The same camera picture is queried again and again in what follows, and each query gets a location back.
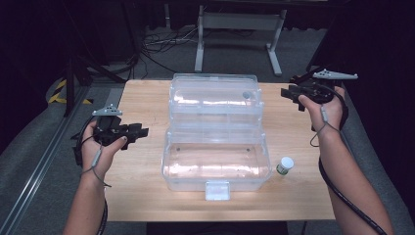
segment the clear plastic container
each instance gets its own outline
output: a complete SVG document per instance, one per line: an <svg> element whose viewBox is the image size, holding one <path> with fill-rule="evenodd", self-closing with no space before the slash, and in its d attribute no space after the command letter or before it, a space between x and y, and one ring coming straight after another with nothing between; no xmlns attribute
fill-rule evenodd
<svg viewBox="0 0 415 235"><path fill-rule="evenodd" d="M171 126L245 128L261 125L263 102L256 76L180 73L169 109Z"/></svg>
<svg viewBox="0 0 415 235"><path fill-rule="evenodd" d="M272 173L262 110L253 75L176 74L161 164L168 187L214 200L226 187L257 190Z"/></svg>

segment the metal stand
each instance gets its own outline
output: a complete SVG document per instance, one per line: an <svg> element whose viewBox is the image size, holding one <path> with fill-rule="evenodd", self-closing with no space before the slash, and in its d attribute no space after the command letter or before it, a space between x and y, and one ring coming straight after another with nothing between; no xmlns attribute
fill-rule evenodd
<svg viewBox="0 0 415 235"><path fill-rule="evenodd" d="M287 10L281 11L280 15L206 13L204 6L200 6L198 22L199 41L196 53L195 72L202 72L204 60L204 28L235 28L275 31L272 43L267 43L266 48L275 75L282 75L275 48L286 14Z"/></svg>

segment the black curtain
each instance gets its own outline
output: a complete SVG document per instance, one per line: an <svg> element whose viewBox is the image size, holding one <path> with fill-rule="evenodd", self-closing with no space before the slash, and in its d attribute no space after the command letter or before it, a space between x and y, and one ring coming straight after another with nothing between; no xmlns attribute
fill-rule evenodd
<svg viewBox="0 0 415 235"><path fill-rule="evenodd" d="M36 1L1 1L0 31L1 154L46 109L46 91L63 72L65 57Z"/></svg>

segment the black controller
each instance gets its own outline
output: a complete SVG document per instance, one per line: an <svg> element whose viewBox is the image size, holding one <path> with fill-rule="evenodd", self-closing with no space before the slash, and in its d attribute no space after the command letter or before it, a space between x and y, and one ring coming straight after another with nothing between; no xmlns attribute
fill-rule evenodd
<svg viewBox="0 0 415 235"><path fill-rule="evenodd" d="M142 129L141 123L120 125L121 118L117 116L101 116L97 119L97 126L94 129L94 139L103 146L109 146L118 138L125 136L127 142L121 150L128 149L128 144L135 143L138 138L147 137L149 128Z"/></svg>
<svg viewBox="0 0 415 235"><path fill-rule="evenodd" d="M128 149L128 144L135 143L138 138L148 136L149 128L143 129L141 123L120 125L121 118L118 117L120 115L122 115L122 112L113 105L99 111L94 111L92 116L97 117L97 124L94 128L93 137L96 142L101 143L103 146L109 146L118 138L125 136L127 142L122 146L121 150L126 150ZM84 129L79 133L78 138L82 138L83 131ZM81 139L79 139L76 146L73 148L77 165L82 165L81 148L82 142Z"/></svg>
<svg viewBox="0 0 415 235"><path fill-rule="evenodd" d="M317 104L325 104L333 100L335 96L335 86L341 86L342 79L357 79L357 74L350 75L340 72L321 70L311 71L303 76L294 76L288 89L281 88L281 96L291 99L293 103L299 105L299 111L304 111L305 107L299 101L300 95L307 96ZM348 117L348 108L342 99L343 116L340 129Z"/></svg>

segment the person's right hand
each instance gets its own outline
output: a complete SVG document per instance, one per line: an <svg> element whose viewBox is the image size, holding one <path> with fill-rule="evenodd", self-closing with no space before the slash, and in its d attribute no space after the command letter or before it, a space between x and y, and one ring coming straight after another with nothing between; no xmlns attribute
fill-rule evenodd
<svg viewBox="0 0 415 235"><path fill-rule="evenodd" d="M345 96L345 91L341 87L335 87L336 92L338 92L342 97ZM308 97L304 95L299 96L299 101L308 109L308 112L310 114L312 126L316 131L321 130L321 128L324 127L325 123L323 121L323 117L321 115L321 106L320 104L317 104L310 100ZM338 97L334 97L332 101L329 103L326 103L323 105L324 109L326 110L328 122L330 125L332 125L334 128L339 130L340 128L340 122L342 120L342 103L339 100ZM324 127L325 129L333 129L330 126Z"/></svg>

